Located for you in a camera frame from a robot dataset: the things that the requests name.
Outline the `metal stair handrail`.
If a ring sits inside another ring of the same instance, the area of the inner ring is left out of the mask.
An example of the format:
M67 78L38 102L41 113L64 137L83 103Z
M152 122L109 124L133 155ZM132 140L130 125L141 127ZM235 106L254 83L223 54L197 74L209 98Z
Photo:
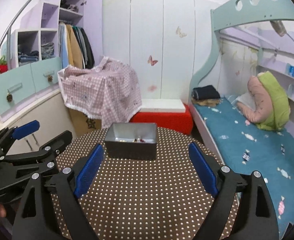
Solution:
M8 24L8 27L5 29L3 35L1 36L0 38L0 49L2 47L2 44L4 41L6 41L7 45L9 45L9 41L10 41L10 35L11 35L11 30L12 30L12 26L13 24L15 23L15 21L18 19L18 17L20 16L20 14L25 10L25 8L27 7L27 5L29 5L29 3L31 3L31 1L33 0L27 0L25 2L25 4L20 8L20 10L16 13L16 15L13 17L13 19L10 21L10 23ZM78 12L75 12L75 11L72 11L72 10L69 10L69 9L65 9L65 8L62 8L62 7L59 7L59 12L60 11L65 11L67 12L67 15L68 14L74 14L76 17L80 17L80 16L83 16L82 14L78 13ZM71 22L71 20L61 20L63 22Z

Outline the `purple shelf unit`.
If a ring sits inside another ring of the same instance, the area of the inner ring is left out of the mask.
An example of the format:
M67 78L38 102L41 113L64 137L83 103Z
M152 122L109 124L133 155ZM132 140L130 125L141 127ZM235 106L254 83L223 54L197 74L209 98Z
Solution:
M84 29L98 65L103 54L102 0L39 0L22 16L19 29L12 31L10 25L5 32L7 40L1 49L8 68L19 66L18 48L25 53L41 51L43 43L53 42L58 56L58 26L62 22Z

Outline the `blue patterned mattress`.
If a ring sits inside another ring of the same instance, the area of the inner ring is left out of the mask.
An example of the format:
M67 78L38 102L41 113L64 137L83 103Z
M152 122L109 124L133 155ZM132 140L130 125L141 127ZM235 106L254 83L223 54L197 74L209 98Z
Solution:
M294 138L285 129L257 128L226 98L214 107L195 108L227 166L242 174L261 172L283 234L294 223Z

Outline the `teal drawer unit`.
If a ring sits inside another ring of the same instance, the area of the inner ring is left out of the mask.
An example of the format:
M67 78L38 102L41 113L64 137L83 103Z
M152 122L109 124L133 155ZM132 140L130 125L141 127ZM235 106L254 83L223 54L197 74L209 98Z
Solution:
M38 61L0 74L0 121L58 88L60 57Z

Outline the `red plush toy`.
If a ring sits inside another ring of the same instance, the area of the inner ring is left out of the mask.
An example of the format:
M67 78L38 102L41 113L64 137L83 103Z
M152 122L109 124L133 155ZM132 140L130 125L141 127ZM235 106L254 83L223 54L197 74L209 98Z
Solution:
M4 55L0 58L0 74L8 71L8 64Z

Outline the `white pillow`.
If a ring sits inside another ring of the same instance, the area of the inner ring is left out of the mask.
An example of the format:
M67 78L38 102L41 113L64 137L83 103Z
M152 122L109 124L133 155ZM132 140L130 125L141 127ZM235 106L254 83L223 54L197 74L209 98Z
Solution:
M252 111L256 110L255 98L249 92L238 96L236 100L247 106Z

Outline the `red ottoman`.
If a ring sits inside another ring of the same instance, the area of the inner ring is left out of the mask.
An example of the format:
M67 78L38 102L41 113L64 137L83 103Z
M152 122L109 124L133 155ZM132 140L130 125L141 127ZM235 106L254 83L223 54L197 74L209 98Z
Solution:
M189 107L184 104L183 113L167 112L138 112L129 122L132 123L155 123L158 127L168 128L185 135L191 135L193 130L193 117Z

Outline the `teal bunk bed frame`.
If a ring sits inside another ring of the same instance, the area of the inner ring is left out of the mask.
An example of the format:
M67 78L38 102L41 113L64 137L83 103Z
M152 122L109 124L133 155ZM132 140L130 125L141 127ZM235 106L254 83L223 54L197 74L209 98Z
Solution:
M207 61L192 76L189 93L216 64L219 55L218 33L222 29L270 20L294 21L294 0L229 0L210 11L211 48Z

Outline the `pink checkered cloth cover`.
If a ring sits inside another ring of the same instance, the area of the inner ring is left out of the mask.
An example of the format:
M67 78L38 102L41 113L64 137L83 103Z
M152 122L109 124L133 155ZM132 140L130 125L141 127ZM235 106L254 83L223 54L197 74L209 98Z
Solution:
M142 107L135 70L111 57L104 56L92 69L68 65L57 77L65 106L91 119L100 119L102 128L129 122Z

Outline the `hanging clothes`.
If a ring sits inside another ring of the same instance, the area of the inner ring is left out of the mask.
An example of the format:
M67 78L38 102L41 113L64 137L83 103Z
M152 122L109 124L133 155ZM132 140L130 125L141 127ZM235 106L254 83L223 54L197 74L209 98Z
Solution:
M80 69L92 69L95 66L89 38L82 27L59 22L58 44L62 68L71 65Z

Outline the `folded dark clothes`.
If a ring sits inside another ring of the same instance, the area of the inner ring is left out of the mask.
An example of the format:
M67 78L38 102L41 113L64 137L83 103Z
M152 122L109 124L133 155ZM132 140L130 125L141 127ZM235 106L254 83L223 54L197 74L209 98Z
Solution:
M196 87L191 91L191 97L194 100L207 100L207 99L219 99L220 94L212 86Z

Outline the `folded jeans on shelf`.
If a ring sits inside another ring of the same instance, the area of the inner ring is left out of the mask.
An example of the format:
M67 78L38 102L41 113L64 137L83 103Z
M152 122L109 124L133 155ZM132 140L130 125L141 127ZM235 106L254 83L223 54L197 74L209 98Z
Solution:
M34 50L29 53L23 52L18 49L18 63L19 65L33 63L42 60L47 60L55 57L55 48L53 42L44 43L41 45L41 56L39 56L39 51Z

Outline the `pink and green plush pillow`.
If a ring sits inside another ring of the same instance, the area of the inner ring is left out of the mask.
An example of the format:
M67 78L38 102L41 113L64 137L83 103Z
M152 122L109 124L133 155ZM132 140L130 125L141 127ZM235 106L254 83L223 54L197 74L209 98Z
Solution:
M289 121L290 106L287 94L269 71L250 77L248 95L254 108L237 99L236 106L243 116L257 128L266 131L281 131Z

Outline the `beige cabinet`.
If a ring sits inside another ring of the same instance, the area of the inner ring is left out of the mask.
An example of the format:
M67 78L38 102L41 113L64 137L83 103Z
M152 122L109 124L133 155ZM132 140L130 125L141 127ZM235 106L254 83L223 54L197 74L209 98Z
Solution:
M72 132L74 139L77 138L59 89L35 100L7 121L0 121L0 130L5 127L19 127L34 120L39 121L40 128L35 133L14 142L8 151L9 155L37 151L41 145L66 130Z

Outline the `white wardrobe with butterflies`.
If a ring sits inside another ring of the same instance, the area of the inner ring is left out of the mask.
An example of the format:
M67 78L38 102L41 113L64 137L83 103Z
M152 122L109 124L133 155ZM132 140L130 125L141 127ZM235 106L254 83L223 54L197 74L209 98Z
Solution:
M103 54L129 64L144 99L188 101L210 54L209 0L103 0Z

